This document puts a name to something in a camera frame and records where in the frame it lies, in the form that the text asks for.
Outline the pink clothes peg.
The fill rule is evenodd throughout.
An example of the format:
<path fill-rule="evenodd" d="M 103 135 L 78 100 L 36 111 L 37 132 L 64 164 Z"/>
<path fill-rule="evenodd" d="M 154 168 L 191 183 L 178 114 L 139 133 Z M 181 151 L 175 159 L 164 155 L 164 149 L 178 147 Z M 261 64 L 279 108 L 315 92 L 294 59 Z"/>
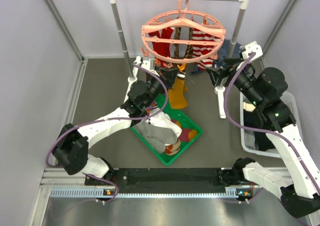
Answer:
<path fill-rule="evenodd" d="M 169 62 L 169 63 L 164 63 L 163 66 L 164 66 L 165 68 L 168 68 L 168 69 L 173 68 L 173 64 L 172 64 L 171 62 Z"/>

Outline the orange clothes peg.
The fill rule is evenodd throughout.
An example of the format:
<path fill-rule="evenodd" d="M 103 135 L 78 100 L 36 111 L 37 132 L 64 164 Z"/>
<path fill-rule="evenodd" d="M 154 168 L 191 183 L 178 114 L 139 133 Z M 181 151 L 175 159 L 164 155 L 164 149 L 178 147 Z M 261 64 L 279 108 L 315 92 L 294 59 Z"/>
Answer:
<path fill-rule="evenodd" d="M 179 72 L 181 72 L 181 73 L 186 72 L 186 64 L 185 63 L 182 63 L 181 65 L 177 64 L 176 66 L 177 66 Z"/>

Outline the brown mustard white-striped sock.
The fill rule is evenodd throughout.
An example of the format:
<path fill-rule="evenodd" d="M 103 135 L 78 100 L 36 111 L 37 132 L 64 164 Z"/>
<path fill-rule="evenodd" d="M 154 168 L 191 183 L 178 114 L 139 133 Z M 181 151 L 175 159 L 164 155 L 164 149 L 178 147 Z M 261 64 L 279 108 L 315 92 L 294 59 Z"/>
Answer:
<path fill-rule="evenodd" d="M 172 89 L 168 92 L 168 99 L 172 109 L 183 109 L 188 106 L 184 96 L 184 92 L 186 91 L 185 76 L 185 73 L 178 73 Z"/>

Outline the pink round clip hanger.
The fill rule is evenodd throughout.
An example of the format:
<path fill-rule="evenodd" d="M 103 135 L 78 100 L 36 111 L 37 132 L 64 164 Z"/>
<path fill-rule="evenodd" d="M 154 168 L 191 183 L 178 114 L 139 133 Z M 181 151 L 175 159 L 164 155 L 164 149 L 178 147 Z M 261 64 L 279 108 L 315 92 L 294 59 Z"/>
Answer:
<path fill-rule="evenodd" d="M 189 2 L 188 4 L 186 4 L 186 0 L 182 0 L 181 1 L 182 4 L 181 4 L 181 7 L 182 9 L 185 9 L 186 7 L 188 8 L 188 10 L 191 10 L 190 9 L 190 5 L 191 3 Z M 152 21 L 156 21 L 156 22 L 159 22 L 159 23 L 168 23 L 169 21 L 171 20 L 175 20 L 175 19 L 178 19 L 178 15 L 177 14 L 172 14 L 172 15 L 169 15 L 169 16 L 165 16 L 165 17 L 159 17 L 158 19 L 154 20 L 153 17 L 152 19 L 150 19 L 147 23 L 150 23 Z M 149 33 L 146 33 L 145 34 L 145 37 L 148 37 L 148 38 L 151 38 L 153 39 L 154 41 L 148 41 L 147 42 L 147 46 L 154 52 L 154 49 L 153 49 L 153 45 L 152 45 L 152 42 L 161 42 L 163 43 L 163 46 L 164 46 L 164 57 L 168 57 L 168 58 L 171 58 L 171 59 L 175 59 L 174 58 L 174 43 L 179 43 L 179 59 L 177 60 L 182 60 L 183 62 L 181 63 L 193 63 L 193 62 L 199 62 L 205 58 L 208 58 L 210 57 L 212 54 L 215 54 L 218 52 L 218 50 L 222 47 L 223 45 L 223 42 L 225 40 L 225 36 L 226 36 L 226 30 L 224 28 L 224 26 L 216 19 L 214 18 L 214 21 L 211 21 L 210 19 L 207 19 L 207 18 L 204 18 L 202 16 L 199 16 L 199 15 L 196 15 L 196 14 L 186 14 L 185 15 L 186 19 L 188 20 L 191 20 L 193 22 L 196 22 L 197 24 L 208 24 L 208 25 L 217 25 L 217 28 L 218 29 L 222 29 L 225 31 L 225 33 L 219 33 L 219 34 L 214 34 L 212 36 L 216 36 L 216 37 L 219 37 L 220 38 L 220 42 L 214 42 L 214 41 L 193 41 L 192 40 L 192 34 L 193 34 L 193 30 L 195 28 L 193 27 L 185 27 L 185 26 L 182 26 L 181 27 L 181 34 L 180 34 L 180 40 L 174 40 L 174 35 L 175 35 L 175 28 L 177 27 L 174 27 L 174 26 L 170 26 L 170 27 L 166 27 L 162 30 L 158 30 L 160 32 L 160 38 L 151 38 L 149 37 Z M 204 46 L 207 46 L 207 45 L 215 45 L 216 48 L 211 51 L 210 53 L 206 54 L 206 55 L 202 55 L 200 57 L 197 57 L 197 58 L 192 58 L 192 52 L 193 52 L 193 45 L 194 44 L 203 44 Z M 144 45 L 143 43 L 143 47 L 141 48 L 141 51 L 143 53 L 144 56 L 153 56 L 151 53 L 147 53 L 147 49 L 146 49 L 146 46 Z M 160 63 L 174 63 L 172 61 L 166 61 L 166 60 L 161 60 L 161 59 L 158 59 L 156 58 L 156 60 L 158 60 Z"/>

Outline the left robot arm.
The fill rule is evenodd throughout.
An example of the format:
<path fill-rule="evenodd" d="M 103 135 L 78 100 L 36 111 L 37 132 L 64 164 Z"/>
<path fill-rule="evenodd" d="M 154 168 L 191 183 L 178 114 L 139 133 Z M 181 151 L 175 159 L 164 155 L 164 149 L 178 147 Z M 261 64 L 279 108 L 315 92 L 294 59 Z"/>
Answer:
<path fill-rule="evenodd" d="M 102 184 L 113 180 L 113 169 L 108 161 L 89 154 L 97 142 L 115 132 L 137 127 L 142 135 L 161 153 L 175 154 L 180 149 L 181 128 L 173 123 L 163 109 L 153 106 L 156 97 L 168 93 L 177 70 L 152 70 L 148 81 L 135 81 L 126 94 L 124 103 L 108 115 L 77 126 L 63 126 L 50 149 L 68 175 L 83 173 L 97 178 Z"/>

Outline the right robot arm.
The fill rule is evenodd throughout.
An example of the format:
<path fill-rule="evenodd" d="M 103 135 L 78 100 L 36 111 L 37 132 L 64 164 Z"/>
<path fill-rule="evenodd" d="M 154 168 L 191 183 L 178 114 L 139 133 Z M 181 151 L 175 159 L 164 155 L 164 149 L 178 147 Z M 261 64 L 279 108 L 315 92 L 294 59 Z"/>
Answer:
<path fill-rule="evenodd" d="M 240 58 L 227 58 L 219 69 L 207 68 L 210 80 L 217 85 L 227 78 L 227 89 L 235 86 L 253 106 L 252 121 L 244 125 L 228 119 L 244 130 L 263 133 L 272 142 L 284 162 L 286 179 L 251 158 L 236 160 L 232 180 L 239 184 L 253 182 L 276 196 L 286 211 L 301 218 L 320 209 L 320 171 L 300 136 L 297 121 L 281 100 L 288 84 L 277 68 L 264 69 L 258 77 L 252 64 Z"/>

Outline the white and steel clothes rack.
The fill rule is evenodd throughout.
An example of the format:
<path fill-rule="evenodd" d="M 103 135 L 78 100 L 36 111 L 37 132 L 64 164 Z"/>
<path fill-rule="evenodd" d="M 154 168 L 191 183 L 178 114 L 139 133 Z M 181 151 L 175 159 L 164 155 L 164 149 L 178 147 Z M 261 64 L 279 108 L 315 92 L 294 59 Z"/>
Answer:
<path fill-rule="evenodd" d="M 117 27 L 117 30 L 118 30 L 118 35 L 119 35 L 120 44 L 121 44 L 121 47 L 122 47 L 124 59 L 125 59 L 126 65 L 128 67 L 128 70 L 130 72 L 129 73 L 129 78 L 128 78 L 128 85 L 131 86 L 133 84 L 133 81 L 136 80 L 137 77 L 136 77 L 136 75 L 134 73 L 135 71 L 132 70 L 132 67 L 131 67 L 131 65 L 129 63 L 128 48 L 127 48 L 127 44 L 126 44 L 126 40 L 125 40 L 125 35 L 123 33 L 123 28 L 122 28 L 122 24 L 121 24 L 120 15 L 118 13 L 119 11 L 118 11 L 118 7 L 117 7 L 117 4 L 116 4 L 116 0 L 109 0 L 109 1 L 111 3 L 112 12 L 113 12 L 114 19 L 115 19 L 115 22 L 116 22 L 116 27 Z M 242 25 L 242 21 L 243 21 L 244 15 L 245 15 L 245 11 L 246 11 L 246 9 L 248 7 L 248 3 L 249 3 L 250 0 L 216 0 L 216 1 L 237 1 L 237 2 L 240 3 L 239 13 L 238 13 L 238 16 L 237 16 L 237 20 L 236 20 L 236 23 L 235 23 L 235 26 L 234 26 L 234 30 L 233 30 L 233 35 L 232 35 L 232 38 L 230 40 L 229 49 L 228 49 L 227 57 L 230 58 L 232 56 L 233 52 L 234 52 L 235 45 L 236 45 L 236 42 L 237 42 L 237 39 L 238 39 L 238 35 L 239 35 L 239 31 L 240 31 L 240 28 L 241 28 L 241 25 Z M 193 22 L 191 20 L 186 19 L 186 14 L 191 14 L 191 15 L 196 14 L 196 15 L 202 16 L 204 18 L 210 19 L 211 21 L 214 21 L 213 17 L 211 17 L 211 16 L 209 16 L 209 15 L 203 13 L 203 12 L 188 10 L 187 7 L 185 9 L 182 9 L 181 2 L 182 2 L 182 0 L 178 0 L 178 6 L 177 6 L 177 10 L 176 11 L 168 11 L 168 12 L 160 14 L 157 17 L 154 18 L 154 20 L 156 20 L 159 17 L 161 18 L 161 17 L 172 15 L 172 14 L 177 14 L 179 16 L 178 19 L 171 20 L 168 23 L 165 23 L 165 22 L 164 23 L 159 23 L 159 22 L 156 22 L 156 21 L 152 21 L 152 22 L 147 23 L 147 24 L 142 26 L 141 37 L 142 37 L 142 41 L 143 41 L 143 43 L 144 43 L 144 45 L 146 47 L 146 52 L 147 53 L 151 53 L 154 57 L 156 57 L 158 59 L 166 60 L 166 61 L 172 61 L 174 63 L 183 62 L 182 60 L 171 59 L 171 58 L 163 57 L 163 56 L 161 56 L 159 54 L 154 53 L 147 46 L 147 42 L 148 41 L 154 41 L 154 40 L 151 39 L 151 38 L 145 37 L 146 33 L 153 32 L 153 31 L 156 31 L 156 30 L 162 30 L 162 29 L 164 29 L 166 27 L 170 27 L 170 26 L 174 26 L 174 27 L 176 27 L 176 26 L 177 27 L 182 27 L 182 26 L 193 27 L 193 28 L 197 28 L 197 29 L 201 30 L 204 33 L 211 34 L 211 35 L 214 35 L 215 33 L 216 34 L 225 33 L 224 30 L 218 29 L 217 25 L 197 24 L 196 22 Z"/>

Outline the blue-grey crumpled cloth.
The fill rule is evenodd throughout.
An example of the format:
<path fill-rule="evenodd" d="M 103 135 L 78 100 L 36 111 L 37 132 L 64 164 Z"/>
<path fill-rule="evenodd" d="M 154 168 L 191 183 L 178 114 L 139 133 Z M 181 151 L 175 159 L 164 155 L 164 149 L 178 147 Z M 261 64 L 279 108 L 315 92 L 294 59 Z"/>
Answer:
<path fill-rule="evenodd" d="M 223 42 L 222 47 L 218 50 L 217 59 L 215 60 L 203 60 L 194 64 L 193 70 L 189 73 L 190 75 L 196 75 L 205 71 L 208 67 L 219 68 L 224 63 L 224 58 L 227 57 L 229 53 L 230 40 L 226 39 Z"/>

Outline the red white striped sock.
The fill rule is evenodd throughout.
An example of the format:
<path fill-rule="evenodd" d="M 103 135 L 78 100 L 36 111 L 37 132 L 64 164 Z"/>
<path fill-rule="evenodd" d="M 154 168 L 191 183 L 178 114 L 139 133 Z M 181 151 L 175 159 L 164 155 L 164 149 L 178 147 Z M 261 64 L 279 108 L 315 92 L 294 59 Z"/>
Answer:
<path fill-rule="evenodd" d="M 205 41 L 205 37 L 206 37 L 206 33 L 200 31 L 199 29 L 194 29 L 193 30 L 193 33 L 192 33 L 192 37 L 191 39 L 193 41 Z M 202 51 L 203 51 L 203 48 L 205 46 L 203 44 L 194 44 L 192 46 L 192 58 L 197 58 L 197 57 L 200 57 L 202 55 Z"/>
<path fill-rule="evenodd" d="M 206 34 L 205 41 L 220 42 L 221 39 L 220 39 L 219 37 Z M 207 46 L 204 46 L 203 51 L 202 51 L 202 55 L 206 55 L 206 54 L 210 53 L 210 52 L 213 51 L 215 48 L 216 48 L 215 45 L 207 45 Z M 205 59 L 199 61 L 199 62 L 197 63 L 198 69 L 199 69 L 199 70 L 205 70 L 206 68 L 212 67 L 214 60 L 217 60 L 217 58 L 218 58 L 218 54 L 215 53 L 215 54 L 212 54 L 210 57 L 205 58 Z"/>

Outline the green plastic bin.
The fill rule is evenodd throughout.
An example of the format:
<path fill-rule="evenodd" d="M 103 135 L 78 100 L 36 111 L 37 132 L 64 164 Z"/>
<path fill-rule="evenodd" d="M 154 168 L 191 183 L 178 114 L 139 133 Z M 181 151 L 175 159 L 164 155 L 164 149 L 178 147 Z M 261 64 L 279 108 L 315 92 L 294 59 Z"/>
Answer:
<path fill-rule="evenodd" d="M 203 130 L 198 124 L 196 124 L 190 117 L 188 117 L 181 110 L 172 109 L 169 102 L 166 104 L 163 113 L 168 114 L 173 121 L 178 121 L 180 123 L 180 126 L 182 126 L 183 130 L 187 129 L 196 132 L 196 135 L 191 140 L 189 140 L 188 142 L 181 142 L 181 145 L 179 147 L 180 150 L 177 154 L 173 156 L 166 155 L 165 153 L 159 154 L 135 128 L 132 128 L 131 130 L 145 144 L 145 146 L 162 162 L 163 165 L 169 166 L 203 134 Z"/>

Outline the grey sock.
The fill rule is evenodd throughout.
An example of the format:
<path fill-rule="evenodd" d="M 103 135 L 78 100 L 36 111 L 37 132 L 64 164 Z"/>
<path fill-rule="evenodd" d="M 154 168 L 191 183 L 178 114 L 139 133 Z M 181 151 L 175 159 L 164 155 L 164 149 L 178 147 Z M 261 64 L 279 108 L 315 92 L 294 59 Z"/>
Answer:
<path fill-rule="evenodd" d="M 169 128 L 162 128 L 140 122 L 133 127 L 149 143 L 152 149 L 162 154 L 166 146 L 175 144 L 178 140 L 175 132 Z"/>

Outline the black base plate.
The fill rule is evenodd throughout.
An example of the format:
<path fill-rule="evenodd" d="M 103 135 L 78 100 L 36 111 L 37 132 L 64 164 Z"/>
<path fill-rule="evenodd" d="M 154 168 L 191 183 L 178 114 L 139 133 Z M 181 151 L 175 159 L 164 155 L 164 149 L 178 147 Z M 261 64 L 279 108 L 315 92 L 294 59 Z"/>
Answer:
<path fill-rule="evenodd" d="M 249 185 L 233 170 L 221 168 L 120 168 L 106 179 L 124 194 L 224 193 L 225 187 Z"/>

